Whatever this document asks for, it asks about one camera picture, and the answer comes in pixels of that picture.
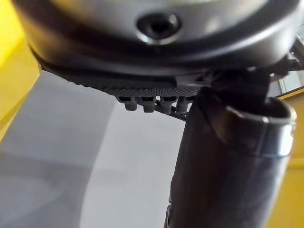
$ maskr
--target white floor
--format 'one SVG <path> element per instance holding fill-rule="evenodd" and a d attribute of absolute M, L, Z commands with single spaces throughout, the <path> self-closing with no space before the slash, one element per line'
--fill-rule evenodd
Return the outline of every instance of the white floor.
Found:
<path fill-rule="evenodd" d="M 162 228 L 183 128 L 44 73 L 0 144 L 0 228 Z"/>

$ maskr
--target yellow wall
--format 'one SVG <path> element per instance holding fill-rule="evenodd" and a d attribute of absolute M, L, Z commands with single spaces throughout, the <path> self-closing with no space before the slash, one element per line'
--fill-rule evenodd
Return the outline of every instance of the yellow wall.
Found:
<path fill-rule="evenodd" d="M 39 76 L 8 0 L 0 0 L 0 141 Z"/>
<path fill-rule="evenodd" d="M 267 228 L 304 228 L 304 89 L 283 96 L 297 112 L 292 156 Z"/>

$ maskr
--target gray floor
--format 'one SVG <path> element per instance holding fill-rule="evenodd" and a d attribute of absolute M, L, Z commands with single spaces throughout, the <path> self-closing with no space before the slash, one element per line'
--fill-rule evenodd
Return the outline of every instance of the gray floor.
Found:
<path fill-rule="evenodd" d="M 183 127 L 43 73 L 0 145 L 0 228 L 161 228 Z"/>

